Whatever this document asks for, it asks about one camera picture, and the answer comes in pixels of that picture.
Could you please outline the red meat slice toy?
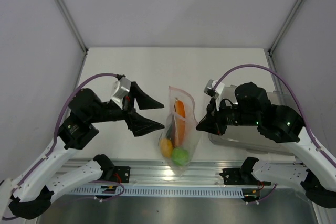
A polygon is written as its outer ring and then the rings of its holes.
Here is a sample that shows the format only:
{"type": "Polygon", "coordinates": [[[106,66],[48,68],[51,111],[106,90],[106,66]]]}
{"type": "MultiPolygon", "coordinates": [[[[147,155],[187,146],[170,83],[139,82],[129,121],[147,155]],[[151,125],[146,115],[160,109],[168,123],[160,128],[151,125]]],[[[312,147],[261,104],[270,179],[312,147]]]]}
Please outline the red meat slice toy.
{"type": "Polygon", "coordinates": [[[185,134],[185,107],[181,100],[175,98],[174,109],[178,117],[176,118],[176,137],[175,146],[179,147],[182,145],[185,134]]]}

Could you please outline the clear pink zip bag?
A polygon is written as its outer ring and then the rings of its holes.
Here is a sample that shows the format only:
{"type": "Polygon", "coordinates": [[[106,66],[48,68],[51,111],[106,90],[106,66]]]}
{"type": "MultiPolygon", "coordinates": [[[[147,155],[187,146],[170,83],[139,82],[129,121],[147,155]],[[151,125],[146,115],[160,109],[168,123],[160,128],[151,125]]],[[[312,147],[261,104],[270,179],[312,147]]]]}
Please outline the clear pink zip bag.
{"type": "Polygon", "coordinates": [[[169,113],[158,147],[172,172],[181,176],[189,167],[201,133],[196,130],[194,98],[186,91],[169,87],[169,113]]]}

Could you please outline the green scallion toy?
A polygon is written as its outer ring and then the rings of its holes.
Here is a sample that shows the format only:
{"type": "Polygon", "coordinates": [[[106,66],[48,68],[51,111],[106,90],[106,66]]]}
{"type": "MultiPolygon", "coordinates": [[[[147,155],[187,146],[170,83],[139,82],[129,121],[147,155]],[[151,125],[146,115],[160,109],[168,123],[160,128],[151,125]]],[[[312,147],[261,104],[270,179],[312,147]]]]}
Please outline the green scallion toy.
{"type": "Polygon", "coordinates": [[[166,132],[166,138],[171,141],[175,140],[175,121],[174,120],[172,120],[168,126],[168,129],[166,132]]]}

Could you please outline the yellow lemon toy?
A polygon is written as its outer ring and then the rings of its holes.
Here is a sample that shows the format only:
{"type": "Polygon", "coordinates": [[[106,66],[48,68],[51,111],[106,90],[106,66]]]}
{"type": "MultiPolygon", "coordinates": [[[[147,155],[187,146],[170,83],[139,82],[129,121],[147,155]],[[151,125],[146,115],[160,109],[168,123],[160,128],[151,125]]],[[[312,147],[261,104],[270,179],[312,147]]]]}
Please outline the yellow lemon toy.
{"type": "Polygon", "coordinates": [[[161,154],[164,157],[170,158],[172,156],[174,146],[171,140],[167,138],[162,138],[159,142],[159,147],[160,147],[161,154]]]}

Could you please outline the green round fruit toy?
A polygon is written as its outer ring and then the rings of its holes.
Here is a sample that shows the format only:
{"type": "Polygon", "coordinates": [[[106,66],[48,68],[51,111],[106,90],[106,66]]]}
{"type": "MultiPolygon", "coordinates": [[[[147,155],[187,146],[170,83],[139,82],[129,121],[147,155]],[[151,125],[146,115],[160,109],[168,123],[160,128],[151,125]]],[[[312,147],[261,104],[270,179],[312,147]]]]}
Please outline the green round fruit toy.
{"type": "Polygon", "coordinates": [[[171,159],[177,166],[186,166],[189,163],[189,152],[186,149],[177,147],[173,150],[171,159]]]}

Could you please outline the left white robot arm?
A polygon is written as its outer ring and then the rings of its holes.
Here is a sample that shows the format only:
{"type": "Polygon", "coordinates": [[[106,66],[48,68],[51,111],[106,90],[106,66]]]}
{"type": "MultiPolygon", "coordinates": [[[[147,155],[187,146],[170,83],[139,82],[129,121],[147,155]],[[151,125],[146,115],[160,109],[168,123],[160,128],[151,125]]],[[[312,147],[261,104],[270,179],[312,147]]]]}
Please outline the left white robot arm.
{"type": "Polygon", "coordinates": [[[141,110],[162,109],[164,105],[128,79],[116,81],[111,99],[103,102],[88,88],[78,88],[68,99],[70,115],[56,127],[53,140],[22,175],[12,181],[9,209],[13,219],[34,219],[69,191],[90,182],[119,183],[117,168],[111,159],[98,154],[87,164],[61,176],[59,169],[96,137],[94,124],[124,121],[135,137],[161,130],[164,125],[139,115],[141,110]]]}

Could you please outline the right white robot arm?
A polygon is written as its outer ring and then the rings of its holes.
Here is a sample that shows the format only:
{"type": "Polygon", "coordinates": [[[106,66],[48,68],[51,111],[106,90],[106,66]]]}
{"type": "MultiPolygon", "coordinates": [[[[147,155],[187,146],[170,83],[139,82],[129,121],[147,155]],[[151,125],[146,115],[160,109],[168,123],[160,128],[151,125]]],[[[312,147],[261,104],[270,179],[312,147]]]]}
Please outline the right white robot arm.
{"type": "Polygon", "coordinates": [[[281,184],[305,194],[313,203],[335,208],[335,157],[313,141],[302,116],[291,107],[275,105],[268,93],[252,82],[234,90],[236,103],[226,104],[224,85],[210,80],[204,92],[211,97],[198,131],[222,136],[228,126],[255,126],[258,133],[286,147],[302,165],[271,164],[255,157],[244,160],[239,169],[223,169],[226,185],[281,184]]]}

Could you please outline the clear plastic food container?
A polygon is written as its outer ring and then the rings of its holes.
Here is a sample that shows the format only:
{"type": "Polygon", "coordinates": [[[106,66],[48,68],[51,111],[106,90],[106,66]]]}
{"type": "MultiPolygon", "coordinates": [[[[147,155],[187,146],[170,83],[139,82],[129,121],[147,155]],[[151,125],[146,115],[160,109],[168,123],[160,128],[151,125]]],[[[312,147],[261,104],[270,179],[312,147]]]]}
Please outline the clear plastic food container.
{"type": "MultiPolygon", "coordinates": [[[[236,88],[237,86],[230,86],[223,89],[223,97],[231,100],[234,105],[238,104],[234,94],[236,88]]],[[[290,106],[299,113],[291,95],[278,91],[267,92],[267,95],[272,104],[290,106]]],[[[287,148],[260,135],[254,126],[228,126],[223,136],[208,133],[208,138],[214,145],[236,147],[255,154],[293,155],[287,148]]]]}

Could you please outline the aluminium mounting rail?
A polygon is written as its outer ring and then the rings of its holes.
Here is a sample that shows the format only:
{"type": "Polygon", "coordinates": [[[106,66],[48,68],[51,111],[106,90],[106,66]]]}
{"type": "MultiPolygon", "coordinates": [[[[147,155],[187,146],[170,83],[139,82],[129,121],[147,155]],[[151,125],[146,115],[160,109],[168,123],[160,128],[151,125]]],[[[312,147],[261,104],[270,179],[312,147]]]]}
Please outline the aluminium mounting rail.
{"type": "Polygon", "coordinates": [[[72,167],[66,174],[59,175],[58,166],[54,168],[40,165],[26,179],[32,188],[41,190],[45,186],[50,191],[67,193],[86,184],[104,186],[210,186],[224,184],[219,175],[224,168],[241,168],[250,172],[257,180],[268,181],[301,190],[301,183],[310,178],[312,172],[303,163],[298,162],[264,162],[249,157],[244,162],[191,162],[181,175],[175,175],[167,162],[163,161],[117,161],[113,162],[104,155],[98,155],[80,167],[72,167]],[[128,184],[107,181],[108,172],[116,166],[130,166],[131,175],[128,184]]]}

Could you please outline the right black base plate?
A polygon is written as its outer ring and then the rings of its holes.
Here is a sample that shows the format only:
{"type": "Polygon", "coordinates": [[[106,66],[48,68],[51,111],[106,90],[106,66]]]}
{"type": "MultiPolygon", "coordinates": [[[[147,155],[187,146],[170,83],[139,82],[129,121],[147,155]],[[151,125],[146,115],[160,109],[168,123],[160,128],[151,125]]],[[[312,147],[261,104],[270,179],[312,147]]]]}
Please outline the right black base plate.
{"type": "Polygon", "coordinates": [[[219,174],[225,185],[247,185],[247,186],[270,186],[268,181],[257,180],[250,172],[245,172],[241,168],[224,168],[219,174]]]}

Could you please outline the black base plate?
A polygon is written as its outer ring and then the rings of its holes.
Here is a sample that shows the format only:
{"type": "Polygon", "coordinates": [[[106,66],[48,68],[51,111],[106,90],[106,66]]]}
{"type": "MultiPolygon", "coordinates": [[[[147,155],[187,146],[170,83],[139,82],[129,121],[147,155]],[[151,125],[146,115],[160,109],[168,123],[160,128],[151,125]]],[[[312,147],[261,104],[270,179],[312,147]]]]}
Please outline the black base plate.
{"type": "Polygon", "coordinates": [[[247,185],[247,186],[270,186],[268,181],[257,180],[250,172],[245,172],[241,168],[224,168],[219,174],[225,185],[247,185]]]}
{"type": "Polygon", "coordinates": [[[107,181],[117,182],[119,184],[128,184],[130,181],[130,175],[130,166],[116,166],[112,172],[108,172],[107,181]]]}

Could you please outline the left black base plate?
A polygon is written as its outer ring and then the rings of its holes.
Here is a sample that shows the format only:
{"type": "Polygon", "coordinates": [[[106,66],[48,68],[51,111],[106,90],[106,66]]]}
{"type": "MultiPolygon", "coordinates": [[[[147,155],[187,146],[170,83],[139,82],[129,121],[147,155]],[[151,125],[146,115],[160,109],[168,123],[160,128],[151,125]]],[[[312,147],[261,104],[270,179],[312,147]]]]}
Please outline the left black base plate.
{"type": "Polygon", "coordinates": [[[112,172],[108,172],[107,181],[117,182],[119,184],[128,184],[130,181],[130,175],[130,166],[116,166],[112,172]]]}

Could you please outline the right aluminium frame post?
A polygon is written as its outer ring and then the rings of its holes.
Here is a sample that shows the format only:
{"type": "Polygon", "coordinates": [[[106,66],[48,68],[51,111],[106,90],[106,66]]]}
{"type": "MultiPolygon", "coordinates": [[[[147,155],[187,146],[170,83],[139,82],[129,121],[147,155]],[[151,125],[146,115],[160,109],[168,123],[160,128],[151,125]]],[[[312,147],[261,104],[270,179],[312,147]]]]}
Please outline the right aluminium frame post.
{"type": "Polygon", "coordinates": [[[287,33],[287,31],[291,27],[291,24],[293,23],[293,21],[295,20],[296,16],[299,13],[299,11],[303,7],[305,1],[306,0],[295,0],[294,4],[292,5],[289,13],[287,14],[284,22],[282,23],[279,31],[277,32],[274,40],[272,41],[272,43],[271,43],[271,45],[268,49],[268,53],[269,53],[270,56],[273,55],[276,48],[279,46],[280,42],[283,40],[285,34],[287,33]]]}

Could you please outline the aluminium frame post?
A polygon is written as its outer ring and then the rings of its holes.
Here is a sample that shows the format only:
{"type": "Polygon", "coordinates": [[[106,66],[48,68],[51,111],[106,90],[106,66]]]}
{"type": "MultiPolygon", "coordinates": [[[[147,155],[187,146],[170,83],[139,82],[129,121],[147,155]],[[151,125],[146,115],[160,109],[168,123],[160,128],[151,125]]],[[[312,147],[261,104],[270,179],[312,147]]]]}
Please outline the aluminium frame post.
{"type": "Polygon", "coordinates": [[[54,2],[56,3],[65,23],[67,24],[70,32],[72,33],[75,41],[77,42],[79,48],[81,49],[81,51],[86,54],[88,51],[87,46],[85,45],[85,42],[76,26],[76,23],[65,3],[64,0],[54,0],[54,2]]]}
{"type": "Polygon", "coordinates": [[[270,56],[273,55],[276,48],[279,46],[280,42],[283,40],[285,34],[287,33],[287,31],[291,27],[291,24],[293,23],[293,21],[295,20],[296,16],[299,13],[299,11],[303,7],[305,1],[306,0],[295,0],[294,4],[292,5],[289,13],[287,14],[284,22],[282,23],[279,31],[277,32],[274,40],[272,41],[272,43],[271,43],[271,45],[268,49],[268,53],[269,53],[270,56]]]}

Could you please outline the left aluminium frame post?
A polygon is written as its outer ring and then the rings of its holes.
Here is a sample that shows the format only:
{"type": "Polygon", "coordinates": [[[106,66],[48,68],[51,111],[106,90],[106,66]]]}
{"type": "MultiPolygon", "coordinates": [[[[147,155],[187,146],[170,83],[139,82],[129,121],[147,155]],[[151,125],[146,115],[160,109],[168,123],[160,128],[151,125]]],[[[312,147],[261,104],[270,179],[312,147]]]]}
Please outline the left aluminium frame post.
{"type": "Polygon", "coordinates": [[[81,51],[86,54],[88,51],[87,46],[85,45],[85,42],[76,26],[76,23],[65,3],[64,0],[54,0],[54,2],[56,3],[65,23],[67,24],[70,32],[72,33],[75,41],[77,42],[79,48],[81,49],[81,51]]]}

